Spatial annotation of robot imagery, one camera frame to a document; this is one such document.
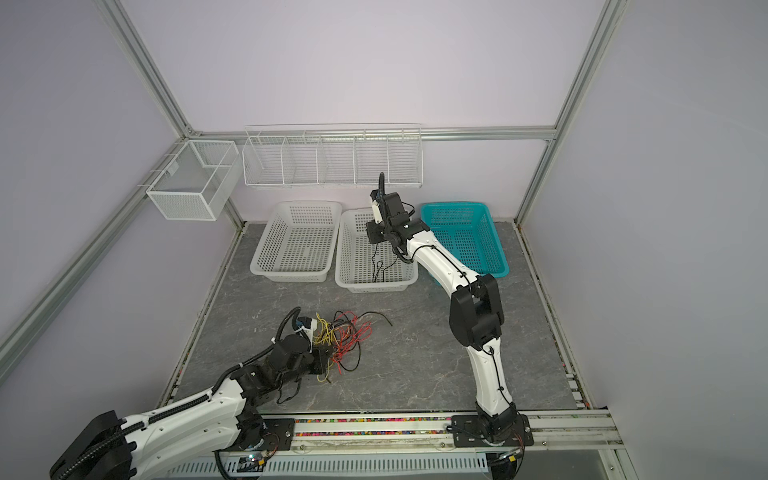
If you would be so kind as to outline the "teal plastic basket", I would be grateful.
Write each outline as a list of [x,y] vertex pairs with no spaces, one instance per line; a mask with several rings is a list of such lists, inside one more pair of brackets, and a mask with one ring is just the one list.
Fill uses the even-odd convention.
[[420,214],[443,247],[464,265],[495,278],[508,275],[506,255],[485,204],[429,203],[421,206]]

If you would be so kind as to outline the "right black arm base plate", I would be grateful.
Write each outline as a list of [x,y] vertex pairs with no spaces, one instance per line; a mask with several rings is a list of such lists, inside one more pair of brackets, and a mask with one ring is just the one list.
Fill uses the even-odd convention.
[[528,417],[518,411],[493,417],[484,412],[454,415],[446,431],[456,447],[530,447],[535,443]]

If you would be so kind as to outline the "white mesh wall box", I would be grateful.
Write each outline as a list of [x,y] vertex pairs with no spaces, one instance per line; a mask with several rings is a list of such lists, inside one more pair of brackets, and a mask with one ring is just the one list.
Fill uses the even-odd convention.
[[148,186],[147,195],[167,220],[215,221],[242,174],[235,142],[187,140]]

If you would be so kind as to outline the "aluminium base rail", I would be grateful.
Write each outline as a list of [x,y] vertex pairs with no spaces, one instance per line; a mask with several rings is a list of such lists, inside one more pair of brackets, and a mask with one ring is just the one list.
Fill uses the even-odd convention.
[[[460,433],[449,430],[458,417],[469,411],[386,413],[275,413],[264,415],[292,422],[284,434],[287,451],[309,455],[443,454],[462,450],[476,453],[502,452],[516,448],[509,440],[493,446],[483,440],[463,447]],[[533,443],[528,452],[627,450],[612,415],[606,410],[528,410],[524,428]]]

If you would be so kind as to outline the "middle white plastic basket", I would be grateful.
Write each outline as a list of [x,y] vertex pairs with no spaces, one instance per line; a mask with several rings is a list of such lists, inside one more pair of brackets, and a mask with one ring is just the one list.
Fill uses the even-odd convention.
[[369,243],[366,223],[372,219],[370,209],[342,213],[335,255],[336,284],[355,294],[404,291],[417,281],[418,266],[401,261],[387,242]]

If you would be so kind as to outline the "white plastic basket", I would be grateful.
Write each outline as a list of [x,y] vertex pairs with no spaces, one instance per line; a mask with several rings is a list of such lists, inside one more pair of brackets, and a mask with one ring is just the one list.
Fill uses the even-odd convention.
[[404,291],[417,281],[418,266],[401,261],[387,242],[369,243],[366,223],[372,219],[370,209],[342,213],[335,255],[336,284],[355,294]]
[[252,274],[273,282],[319,283],[330,271],[342,206],[330,201],[275,206],[250,263]]

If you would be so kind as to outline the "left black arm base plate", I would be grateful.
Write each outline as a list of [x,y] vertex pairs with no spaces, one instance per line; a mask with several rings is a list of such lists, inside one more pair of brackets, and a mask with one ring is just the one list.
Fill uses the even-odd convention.
[[240,433],[228,450],[289,450],[295,425],[295,419],[290,417],[261,418],[250,424],[239,425]]

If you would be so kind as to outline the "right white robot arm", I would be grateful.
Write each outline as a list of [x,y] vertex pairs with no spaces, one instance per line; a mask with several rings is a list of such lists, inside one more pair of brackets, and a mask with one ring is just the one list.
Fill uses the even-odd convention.
[[519,411],[502,366],[504,313],[496,278],[475,272],[449,252],[424,221],[405,209],[398,193],[386,191],[383,178],[370,199],[369,242],[389,243],[400,261],[422,266],[448,295],[449,327],[466,349],[474,375],[481,438],[502,443],[512,434]]

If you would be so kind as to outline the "small green circuit board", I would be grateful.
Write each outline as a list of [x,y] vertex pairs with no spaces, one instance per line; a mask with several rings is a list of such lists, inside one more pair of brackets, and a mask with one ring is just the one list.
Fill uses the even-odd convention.
[[238,460],[237,473],[261,473],[264,471],[266,460],[261,456],[248,455]]

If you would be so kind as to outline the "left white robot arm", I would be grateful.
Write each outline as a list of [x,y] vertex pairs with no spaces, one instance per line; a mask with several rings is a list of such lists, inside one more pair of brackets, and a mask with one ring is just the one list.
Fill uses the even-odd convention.
[[272,431],[261,405],[287,401],[290,383],[326,371],[331,348],[290,334],[214,385],[165,407],[94,417],[49,470],[52,479],[152,479],[206,453],[261,446]]

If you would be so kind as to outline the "left white plastic basket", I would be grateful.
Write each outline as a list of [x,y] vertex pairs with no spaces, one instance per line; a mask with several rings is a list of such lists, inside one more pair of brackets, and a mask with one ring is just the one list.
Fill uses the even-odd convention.
[[342,206],[330,201],[275,206],[250,263],[252,274],[273,282],[319,283],[330,271]]

